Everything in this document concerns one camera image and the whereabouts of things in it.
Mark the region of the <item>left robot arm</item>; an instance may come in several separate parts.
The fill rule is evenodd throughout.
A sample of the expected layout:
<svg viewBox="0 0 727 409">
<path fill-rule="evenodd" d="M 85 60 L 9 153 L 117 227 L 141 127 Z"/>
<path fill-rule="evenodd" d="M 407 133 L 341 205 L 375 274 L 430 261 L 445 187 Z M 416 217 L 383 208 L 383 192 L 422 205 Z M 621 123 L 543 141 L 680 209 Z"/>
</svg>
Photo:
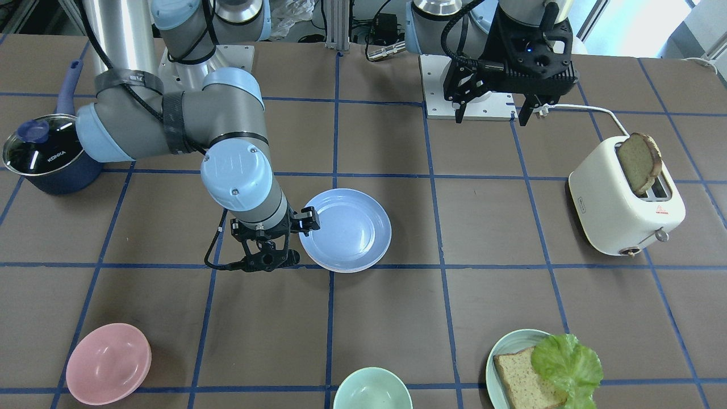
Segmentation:
<svg viewBox="0 0 727 409">
<path fill-rule="evenodd" d="M 575 36 L 571 1 L 499 1 L 487 15 L 482 1 L 409 1 L 407 50 L 449 59 L 444 100 L 454 120 L 489 91 L 523 95 L 517 114 L 525 126 L 537 108 L 571 92 L 580 75 L 571 57 Z"/>
</svg>

